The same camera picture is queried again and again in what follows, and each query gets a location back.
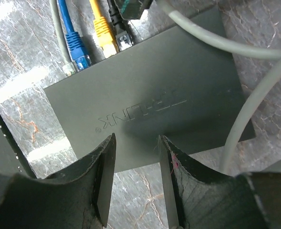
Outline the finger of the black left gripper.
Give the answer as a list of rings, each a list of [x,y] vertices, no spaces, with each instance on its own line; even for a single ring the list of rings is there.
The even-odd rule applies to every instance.
[[[115,0],[115,4],[124,20],[138,20],[150,8],[152,0]]]

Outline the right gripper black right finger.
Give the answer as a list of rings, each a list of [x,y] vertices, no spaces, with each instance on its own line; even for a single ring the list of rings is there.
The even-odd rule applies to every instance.
[[[231,177],[158,140],[166,213],[171,229],[269,229],[253,174]]]

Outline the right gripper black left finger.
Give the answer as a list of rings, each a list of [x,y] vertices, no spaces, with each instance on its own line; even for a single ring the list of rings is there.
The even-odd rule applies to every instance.
[[[92,152],[45,179],[0,174],[0,229],[105,228],[115,159],[112,134]]]

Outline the black network switch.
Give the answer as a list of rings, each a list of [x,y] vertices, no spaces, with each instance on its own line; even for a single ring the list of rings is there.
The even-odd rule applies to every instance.
[[[233,56],[179,26],[45,93],[78,158],[115,134],[116,172],[159,162],[160,135],[189,154],[223,146],[245,103]]]

